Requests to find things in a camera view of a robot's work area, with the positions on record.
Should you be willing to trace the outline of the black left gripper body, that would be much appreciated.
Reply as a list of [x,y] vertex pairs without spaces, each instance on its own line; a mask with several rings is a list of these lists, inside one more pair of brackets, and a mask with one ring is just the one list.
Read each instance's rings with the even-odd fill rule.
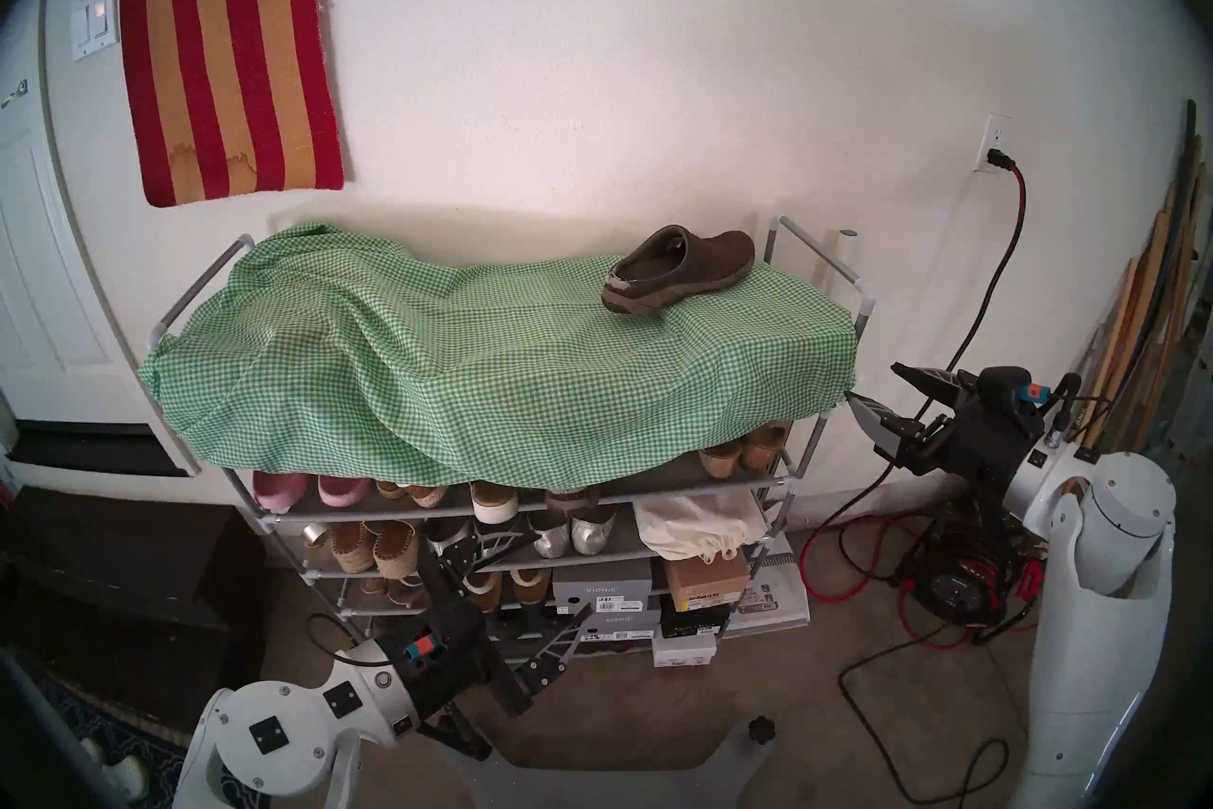
[[452,552],[437,556],[421,545],[417,574],[429,605],[398,638],[398,676],[412,711],[435,717],[468,689],[484,686],[501,710],[518,717],[531,710],[533,695],[490,638],[484,613],[471,602],[451,559]]

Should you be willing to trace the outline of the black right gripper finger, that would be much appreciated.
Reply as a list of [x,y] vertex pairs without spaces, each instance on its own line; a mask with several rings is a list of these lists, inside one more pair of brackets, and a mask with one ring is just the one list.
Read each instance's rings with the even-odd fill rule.
[[929,401],[956,404],[962,398],[962,382],[956,374],[943,369],[916,368],[892,363],[890,371],[902,378]]
[[845,400],[856,425],[873,443],[875,452],[895,468],[909,468],[926,445],[926,427],[865,395],[847,393]]

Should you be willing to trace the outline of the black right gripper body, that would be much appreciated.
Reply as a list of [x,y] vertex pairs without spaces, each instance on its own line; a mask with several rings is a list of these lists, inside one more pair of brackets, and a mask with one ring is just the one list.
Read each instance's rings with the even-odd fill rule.
[[944,471],[979,486],[1007,488],[1044,434],[1049,387],[1018,366],[952,372],[962,398],[941,404],[952,415],[926,427],[924,448],[905,469],[915,475]]

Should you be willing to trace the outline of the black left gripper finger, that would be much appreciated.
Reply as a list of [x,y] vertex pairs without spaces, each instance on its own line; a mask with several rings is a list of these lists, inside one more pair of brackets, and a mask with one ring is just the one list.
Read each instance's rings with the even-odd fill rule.
[[542,693],[566,671],[592,614],[593,606],[586,605],[576,615],[560,619],[552,638],[517,667],[518,683],[530,697]]
[[428,524],[428,579],[461,582],[484,564],[494,564],[522,546],[517,523],[478,529],[475,523]]

